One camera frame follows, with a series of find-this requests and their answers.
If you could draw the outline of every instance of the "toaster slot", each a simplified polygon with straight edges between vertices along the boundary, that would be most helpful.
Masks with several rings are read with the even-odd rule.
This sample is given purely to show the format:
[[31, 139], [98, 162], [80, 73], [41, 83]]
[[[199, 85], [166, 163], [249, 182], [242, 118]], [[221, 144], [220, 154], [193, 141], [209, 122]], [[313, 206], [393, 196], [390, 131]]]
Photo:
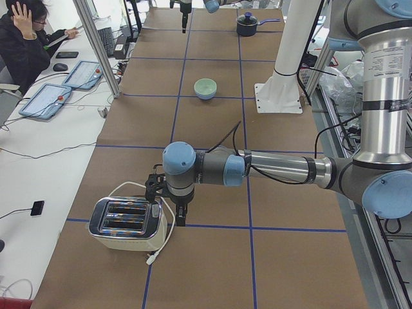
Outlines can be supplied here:
[[104, 220], [103, 229], [122, 229], [122, 230], [135, 230], [141, 231], [143, 229], [144, 222], [137, 220], [125, 220], [117, 218], [106, 218]]
[[108, 213], [137, 214], [144, 216], [146, 214], [146, 207], [137, 206], [136, 204], [110, 203]]

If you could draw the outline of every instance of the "tablet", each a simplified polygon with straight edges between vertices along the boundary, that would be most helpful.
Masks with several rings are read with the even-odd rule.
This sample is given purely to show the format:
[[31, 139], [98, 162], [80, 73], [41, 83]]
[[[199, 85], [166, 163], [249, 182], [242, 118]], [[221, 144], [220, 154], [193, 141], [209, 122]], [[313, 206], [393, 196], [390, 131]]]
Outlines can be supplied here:
[[98, 62], [79, 61], [62, 85], [73, 89], [91, 89], [101, 78], [102, 68]]
[[44, 84], [20, 109], [19, 114], [39, 119], [54, 116], [71, 95], [67, 86]]

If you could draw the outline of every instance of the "pot handle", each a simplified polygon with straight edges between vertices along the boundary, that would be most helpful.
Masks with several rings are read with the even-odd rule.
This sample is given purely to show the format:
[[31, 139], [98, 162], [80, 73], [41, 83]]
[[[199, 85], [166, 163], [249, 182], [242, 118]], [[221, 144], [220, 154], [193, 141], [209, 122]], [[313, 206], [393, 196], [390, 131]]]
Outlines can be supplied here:
[[268, 22], [270, 22], [270, 21], [281, 21], [281, 20], [280, 20], [279, 18], [264, 19], [264, 20], [258, 22], [257, 25], [260, 26], [261, 24], [268, 23]]

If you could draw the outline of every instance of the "toaster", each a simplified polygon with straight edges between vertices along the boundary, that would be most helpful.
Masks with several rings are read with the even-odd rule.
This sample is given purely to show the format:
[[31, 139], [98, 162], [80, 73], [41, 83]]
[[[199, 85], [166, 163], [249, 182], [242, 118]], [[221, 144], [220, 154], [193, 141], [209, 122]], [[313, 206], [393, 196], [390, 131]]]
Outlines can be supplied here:
[[162, 202], [112, 196], [96, 203], [89, 233], [112, 249], [155, 251], [165, 241], [167, 220]]

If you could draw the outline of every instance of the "table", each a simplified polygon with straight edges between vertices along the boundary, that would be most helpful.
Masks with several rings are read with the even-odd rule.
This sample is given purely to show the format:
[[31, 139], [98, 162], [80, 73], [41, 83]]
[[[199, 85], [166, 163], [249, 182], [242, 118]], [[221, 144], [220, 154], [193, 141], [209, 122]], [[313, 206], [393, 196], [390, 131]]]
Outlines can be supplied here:
[[[115, 12], [112, 19], [96, 21], [96, 27], [116, 29], [119, 20], [114, 16]], [[80, 60], [96, 60], [84, 30], [59, 48], [60, 52], [73, 50], [79, 52], [76, 59], [53, 57], [38, 79], [56, 73], [52, 68], [57, 62], [67, 64], [71, 70]], [[113, 66], [117, 63], [114, 58], [109, 61]], [[31, 97], [45, 82], [61, 84], [65, 77], [54, 75], [36, 82], [26, 97]], [[0, 147], [41, 156], [65, 147], [95, 143], [105, 121], [97, 108], [109, 109], [112, 100], [104, 79], [89, 91], [73, 91], [68, 105], [51, 119], [24, 119], [11, 124], [10, 132], [0, 131]], [[18, 111], [24, 103], [16, 107], [9, 120], [21, 117]], [[22, 212], [0, 221], [0, 239], [5, 241], [5, 249], [0, 253], [0, 276], [4, 276], [0, 285], [27, 278], [33, 285], [32, 298], [36, 295], [93, 149], [93, 144], [85, 145], [36, 160], [0, 151], [1, 214], [31, 208], [37, 200], [45, 201], [41, 216], [30, 217], [30, 212]], [[28, 282], [20, 282], [7, 296], [29, 298], [30, 290]]]
[[[111, 250], [88, 234], [97, 200], [124, 181], [144, 182], [170, 142], [208, 149], [242, 119], [239, 148], [313, 154], [310, 107], [256, 112], [254, 83], [272, 73], [283, 24], [239, 38], [243, 12], [195, 9], [186, 35], [178, 10], [149, 12], [32, 308], [368, 307], [335, 194], [316, 186], [257, 178], [198, 186], [187, 226], [175, 228], [150, 267], [145, 252]], [[207, 102], [192, 88], [202, 77], [218, 84]]]

